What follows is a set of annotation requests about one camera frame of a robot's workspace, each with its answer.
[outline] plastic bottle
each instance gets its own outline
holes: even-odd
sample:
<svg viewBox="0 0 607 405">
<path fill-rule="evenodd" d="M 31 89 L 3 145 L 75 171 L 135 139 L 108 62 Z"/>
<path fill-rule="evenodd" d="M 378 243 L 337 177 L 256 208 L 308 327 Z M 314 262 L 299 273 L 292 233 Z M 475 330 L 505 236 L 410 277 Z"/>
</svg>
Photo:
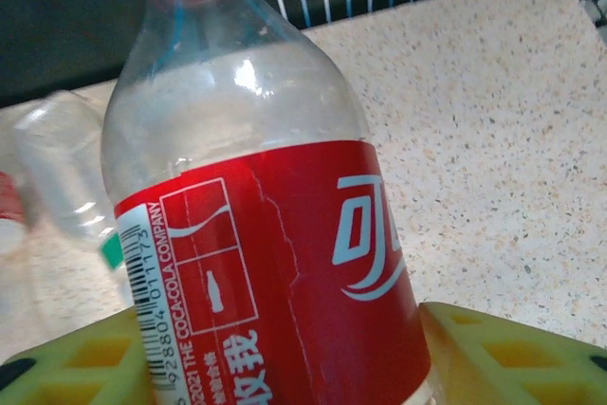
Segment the plastic bottle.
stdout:
<svg viewBox="0 0 607 405">
<path fill-rule="evenodd" d="M 6 113 L 0 117 L 0 257 L 18 249 L 28 232 L 24 205 L 19 195 L 19 180 L 22 170 L 15 156 L 12 124 L 14 119 Z"/>
<path fill-rule="evenodd" d="M 263 0 L 146 4 L 102 169 L 158 404 L 436 403 L 349 83 Z"/>
<path fill-rule="evenodd" d="M 14 125 L 19 159 L 55 225 L 97 250 L 131 304 L 112 205 L 101 177 L 101 116 L 85 98 L 55 92 Z"/>
</svg>

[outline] coca-cola logo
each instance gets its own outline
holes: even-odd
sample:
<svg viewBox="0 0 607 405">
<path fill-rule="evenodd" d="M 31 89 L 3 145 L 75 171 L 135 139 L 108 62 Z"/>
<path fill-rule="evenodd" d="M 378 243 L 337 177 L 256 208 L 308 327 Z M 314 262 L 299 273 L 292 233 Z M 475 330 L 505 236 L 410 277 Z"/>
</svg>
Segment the coca-cola logo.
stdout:
<svg viewBox="0 0 607 405">
<path fill-rule="evenodd" d="M 366 275 L 341 290 L 356 301 L 373 301 L 380 298 L 396 284 L 398 277 L 405 270 L 404 258 L 400 259 L 392 273 L 385 270 L 388 250 L 381 184 L 380 175 L 350 175 L 338 180 L 338 189 L 361 187 L 366 193 L 343 201 L 332 260 L 334 266 L 339 266 L 357 261 L 373 252 L 373 262 Z M 368 186 L 371 186 L 372 191 L 365 191 Z M 392 251 L 400 250 L 392 213 L 389 210 L 387 213 L 390 247 Z M 373 226 L 375 226 L 374 236 L 372 236 Z M 352 245 L 354 234 L 357 235 L 357 242 Z M 371 245 L 372 237 L 375 238 L 374 246 Z"/>
<path fill-rule="evenodd" d="M 202 181 L 160 198 L 174 256 L 163 272 L 171 309 L 183 301 L 192 335 L 257 319 L 247 264 L 225 181 Z"/>
</svg>

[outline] red label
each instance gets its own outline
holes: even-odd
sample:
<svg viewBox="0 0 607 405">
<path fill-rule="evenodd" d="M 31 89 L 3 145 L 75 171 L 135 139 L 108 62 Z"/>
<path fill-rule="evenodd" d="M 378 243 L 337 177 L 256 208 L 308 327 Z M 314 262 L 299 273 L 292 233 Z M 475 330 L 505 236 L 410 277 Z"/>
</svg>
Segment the red label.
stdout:
<svg viewBox="0 0 607 405">
<path fill-rule="evenodd" d="M 26 223 L 21 198 L 10 175 L 0 173 L 0 218 Z"/>
<path fill-rule="evenodd" d="M 150 305 L 170 314 L 178 359 L 146 344 L 151 372 L 183 375 L 190 403 L 401 404 L 428 374 L 373 146 L 238 157 L 137 193 L 116 215 L 146 343 L 163 337 L 164 313 L 144 319 Z"/>
</svg>

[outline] speckled countertop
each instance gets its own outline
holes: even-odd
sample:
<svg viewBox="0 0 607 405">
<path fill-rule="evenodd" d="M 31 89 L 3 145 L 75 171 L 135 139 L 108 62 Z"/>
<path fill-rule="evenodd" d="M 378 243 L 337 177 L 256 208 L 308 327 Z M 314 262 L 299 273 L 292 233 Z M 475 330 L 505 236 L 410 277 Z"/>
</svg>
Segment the speckled countertop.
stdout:
<svg viewBox="0 0 607 405">
<path fill-rule="evenodd" d="M 607 48 L 578 0 L 430 0 L 307 33 L 365 106 L 417 299 L 607 345 Z M 102 109 L 111 87 L 83 93 Z M 0 359 L 123 307 L 26 197 Z"/>
</svg>

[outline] bottle cap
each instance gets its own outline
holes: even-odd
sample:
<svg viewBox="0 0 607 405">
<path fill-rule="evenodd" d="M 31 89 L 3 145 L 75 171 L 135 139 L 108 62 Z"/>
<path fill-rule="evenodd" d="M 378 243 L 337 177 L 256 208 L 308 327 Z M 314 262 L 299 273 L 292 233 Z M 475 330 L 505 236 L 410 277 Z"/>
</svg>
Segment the bottle cap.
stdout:
<svg viewBox="0 0 607 405">
<path fill-rule="evenodd" d="M 122 247 L 120 246 L 120 238 L 117 232 L 108 237 L 101 245 L 101 255 L 108 266 L 110 266 L 110 269 L 114 270 L 120 266 L 124 256 L 122 255 Z"/>
</svg>

